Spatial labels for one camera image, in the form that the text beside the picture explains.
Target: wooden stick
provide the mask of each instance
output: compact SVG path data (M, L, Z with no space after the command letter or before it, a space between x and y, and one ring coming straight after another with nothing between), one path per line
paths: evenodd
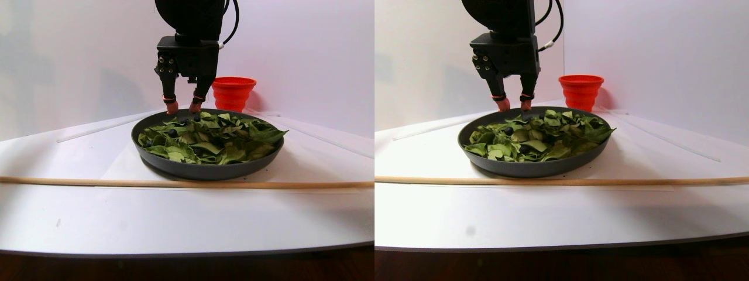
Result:
M749 184L749 177L737 178L683 178L683 179L515 179L515 178L406 178L375 176L374 182L390 184L453 184L453 185L518 185L518 186L714 186L729 184Z
M375 183L373 181L304 183L304 182L239 182L239 181L132 181L132 180L95 180L95 179L72 179L72 178L20 178L20 177L0 177L0 183L70 185L70 186L85 186L85 187L163 187L163 188L211 188L211 189L256 189L256 190L373 188L375 186Z

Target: white tabletop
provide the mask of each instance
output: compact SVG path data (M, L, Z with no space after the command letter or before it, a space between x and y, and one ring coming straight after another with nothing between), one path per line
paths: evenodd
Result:
M472 166L457 142L458 132L468 121L487 113L377 132L375 174L499 178ZM608 146L590 164L552 178L749 175L747 146L630 115L596 114L618 128ZM464 123L393 141L394 137L456 120ZM640 128L717 157L720 162L672 145ZM748 185L631 189L376 184L375 192L375 246L381 250L470 252L608 247L749 232Z
M0 142L0 175L165 178L130 140L132 116ZM359 151L372 140L287 118ZM374 160L292 130L264 170L234 181L372 181ZM372 244L374 190L195 190L0 184L0 251L41 255L195 256L287 253Z

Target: white backdrop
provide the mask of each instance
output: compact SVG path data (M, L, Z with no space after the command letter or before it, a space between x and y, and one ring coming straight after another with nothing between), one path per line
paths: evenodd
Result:
M749 143L749 2L567 0L565 72L603 76L598 103Z
M534 5L540 19L548 1L535 0ZM496 110L486 81L470 60L469 43L488 30L461 1L377 0L374 17L378 130ZM554 38L558 28L555 8L536 27L539 44ZM534 101L562 98L557 78L564 71L564 37L540 55L542 70ZM520 106L519 77L505 79L505 87L512 106Z
M373 1L240 5L219 75L257 79L259 109L372 137ZM163 109L153 68L170 34L153 1L0 0L0 140ZM193 89L178 80L180 104Z

